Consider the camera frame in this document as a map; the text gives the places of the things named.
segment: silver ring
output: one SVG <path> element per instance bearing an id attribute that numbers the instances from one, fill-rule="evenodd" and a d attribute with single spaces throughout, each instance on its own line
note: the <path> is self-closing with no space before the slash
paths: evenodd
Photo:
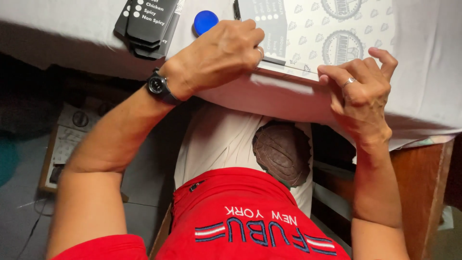
<path id="1" fill-rule="evenodd" d="M 355 78 L 349 78 L 349 79 L 345 82 L 345 84 L 343 84 L 343 87 L 345 87 L 346 85 L 348 85 L 348 84 L 350 84 L 350 83 L 353 83 L 353 82 L 355 82 L 355 81 L 356 81 Z"/>
<path id="2" fill-rule="evenodd" d="M 261 52 L 260 48 L 258 48 L 258 47 L 256 47 L 255 49 L 260 52 L 260 61 L 262 61 L 263 60 L 263 52 Z"/>

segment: blue lid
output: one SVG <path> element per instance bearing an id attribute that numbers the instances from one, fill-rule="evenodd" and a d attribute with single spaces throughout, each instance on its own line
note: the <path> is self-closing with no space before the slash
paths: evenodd
<path id="1" fill-rule="evenodd" d="M 200 36 L 218 23 L 218 17 L 211 11 L 201 11 L 194 18 L 194 30 Z"/>

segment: black wristwatch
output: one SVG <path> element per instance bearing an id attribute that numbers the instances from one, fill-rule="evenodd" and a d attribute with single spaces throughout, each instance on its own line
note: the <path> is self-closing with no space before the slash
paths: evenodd
<path id="1" fill-rule="evenodd" d="M 183 101 L 177 99 L 167 87 L 167 79 L 158 74 L 159 68 L 156 68 L 151 77 L 147 79 L 146 88 L 148 92 L 170 105 L 179 105 Z"/>

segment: red shirt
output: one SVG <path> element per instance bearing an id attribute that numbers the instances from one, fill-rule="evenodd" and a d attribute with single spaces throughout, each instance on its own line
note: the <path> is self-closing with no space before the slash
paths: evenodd
<path id="1" fill-rule="evenodd" d="M 208 171 L 173 194 L 171 234 L 156 259 L 350 259 L 298 209 L 289 190 L 248 168 Z M 54 260 L 147 259 L 134 235 L 72 247 Z"/>

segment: person's right hand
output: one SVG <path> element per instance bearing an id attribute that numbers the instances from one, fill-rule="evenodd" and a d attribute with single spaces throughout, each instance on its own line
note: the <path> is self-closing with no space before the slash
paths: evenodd
<path id="1" fill-rule="evenodd" d="M 263 48 L 257 46 L 265 33 L 255 27 L 251 19 L 220 21 L 170 58 L 159 74 L 175 81 L 169 88 L 176 87 L 171 91 L 181 100 L 228 83 L 253 70 L 263 58 Z"/>
<path id="2" fill-rule="evenodd" d="M 398 61 L 386 50 L 370 48 L 369 54 L 379 59 L 381 68 L 373 58 L 318 67 L 320 81 L 328 81 L 331 88 L 332 113 L 357 147 L 387 142 L 391 137 L 384 107 Z M 357 81 L 343 87 L 349 78 Z"/>

